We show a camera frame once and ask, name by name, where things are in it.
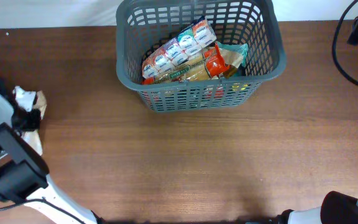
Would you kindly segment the San Remo spaghetti packet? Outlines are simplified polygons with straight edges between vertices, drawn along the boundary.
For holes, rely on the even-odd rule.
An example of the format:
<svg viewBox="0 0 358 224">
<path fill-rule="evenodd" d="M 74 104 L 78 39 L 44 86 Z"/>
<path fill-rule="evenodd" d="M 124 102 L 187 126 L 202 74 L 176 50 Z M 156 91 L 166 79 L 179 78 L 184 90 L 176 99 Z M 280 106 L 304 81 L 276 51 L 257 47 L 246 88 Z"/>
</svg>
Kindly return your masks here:
<svg viewBox="0 0 358 224">
<path fill-rule="evenodd" d="M 210 80 L 210 76 L 206 71 L 206 58 L 204 53 L 209 53 L 210 48 L 207 51 L 197 55 L 195 58 L 177 66 L 172 71 L 162 73 L 156 77 L 146 78 L 142 84 L 143 85 L 154 85 L 161 83 L 171 83 L 171 82 L 193 82 L 193 81 L 205 81 Z"/>
</svg>

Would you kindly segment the beige snack bag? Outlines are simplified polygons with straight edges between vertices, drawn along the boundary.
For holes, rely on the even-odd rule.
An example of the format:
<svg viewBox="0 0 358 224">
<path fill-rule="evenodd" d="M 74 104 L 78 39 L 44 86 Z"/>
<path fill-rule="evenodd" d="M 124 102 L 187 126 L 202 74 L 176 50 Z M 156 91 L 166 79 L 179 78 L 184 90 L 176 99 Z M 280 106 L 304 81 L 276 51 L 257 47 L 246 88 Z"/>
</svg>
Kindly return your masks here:
<svg viewBox="0 0 358 224">
<path fill-rule="evenodd" d="M 245 63 L 247 48 L 228 50 L 216 47 L 210 48 L 209 53 L 205 52 L 206 71 L 211 79 L 230 78 Z"/>
</svg>

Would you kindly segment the teal wet wipes packet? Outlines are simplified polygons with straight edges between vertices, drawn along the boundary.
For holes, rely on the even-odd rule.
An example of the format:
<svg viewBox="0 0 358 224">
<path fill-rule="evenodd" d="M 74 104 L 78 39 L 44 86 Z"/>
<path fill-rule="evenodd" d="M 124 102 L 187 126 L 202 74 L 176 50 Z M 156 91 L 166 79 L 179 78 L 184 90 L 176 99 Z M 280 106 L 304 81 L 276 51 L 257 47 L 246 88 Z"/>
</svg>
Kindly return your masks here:
<svg viewBox="0 0 358 224">
<path fill-rule="evenodd" d="M 229 45 L 216 42 L 224 61 L 236 68 L 245 67 L 248 53 L 248 44 Z"/>
</svg>

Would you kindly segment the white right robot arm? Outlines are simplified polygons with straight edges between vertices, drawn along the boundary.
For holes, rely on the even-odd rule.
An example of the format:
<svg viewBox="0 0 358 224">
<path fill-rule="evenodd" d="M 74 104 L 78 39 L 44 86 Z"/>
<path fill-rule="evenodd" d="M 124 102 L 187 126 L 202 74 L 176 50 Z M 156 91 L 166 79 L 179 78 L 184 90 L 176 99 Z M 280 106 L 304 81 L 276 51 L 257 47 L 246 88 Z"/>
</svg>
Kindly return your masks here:
<svg viewBox="0 0 358 224">
<path fill-rule="evenodd" d="M 358 45 L 358 16 L 347 40 L 349 45 Z M 286 210 L 271 223 L 286 224 L 342 224 L 358 223 L 358 198 L 336 191 L 329 192 L 321 206 L 304 211 Z"/>
</svg>

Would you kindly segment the Kleenex tissue multipack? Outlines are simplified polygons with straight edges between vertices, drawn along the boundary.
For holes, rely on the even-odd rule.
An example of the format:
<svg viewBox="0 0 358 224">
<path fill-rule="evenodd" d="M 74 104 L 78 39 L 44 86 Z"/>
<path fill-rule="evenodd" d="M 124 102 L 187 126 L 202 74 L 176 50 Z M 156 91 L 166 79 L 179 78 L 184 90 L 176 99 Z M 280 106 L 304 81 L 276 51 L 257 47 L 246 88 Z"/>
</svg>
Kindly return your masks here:
<svg viewBox="0 0 358 224">
<path fill-rule="evenodd" d="M 169 72 L 215 40 L 213 28 L 205 16 L 201 16 L 143 61 L 142 76 L 147 79 Z"/>
</svg>

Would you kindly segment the beige paper bag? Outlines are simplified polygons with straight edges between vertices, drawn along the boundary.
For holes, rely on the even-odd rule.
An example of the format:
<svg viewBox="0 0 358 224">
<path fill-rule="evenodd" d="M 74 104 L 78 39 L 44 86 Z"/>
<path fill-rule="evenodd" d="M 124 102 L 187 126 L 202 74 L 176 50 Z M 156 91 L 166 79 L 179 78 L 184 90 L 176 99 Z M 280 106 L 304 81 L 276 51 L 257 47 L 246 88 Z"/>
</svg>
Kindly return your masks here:
<svg viewBox="0 0 358 224">
<path fill-rule="evenodd" d="M 46 97 L 43 91 L 25 91 L 20 86 L 15 87 L 13 94 L 20 112 L 25 115 L 20 128 L 21 138 L 41 156 L 43 149 L 39 129 L 47 108 Z"/>
</svg>

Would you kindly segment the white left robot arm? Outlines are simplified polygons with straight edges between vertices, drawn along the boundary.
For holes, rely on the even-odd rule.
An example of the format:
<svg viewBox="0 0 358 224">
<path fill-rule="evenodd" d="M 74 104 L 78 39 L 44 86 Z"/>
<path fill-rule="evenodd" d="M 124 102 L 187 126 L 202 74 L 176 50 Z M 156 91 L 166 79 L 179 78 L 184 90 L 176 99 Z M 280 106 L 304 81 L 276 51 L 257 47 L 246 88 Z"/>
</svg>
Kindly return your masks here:
<svg viewBox="0 0 358 224">
<path fill-rule="evenodd" d="M 55 223 L 102 223 L 55 185 L 40 142 L 31 146 L 25 138 L 39 130 L 45 105 L 41 93 L 8 90 L 0 79 L 0 202 L 31 207 Z"/>
</svg>

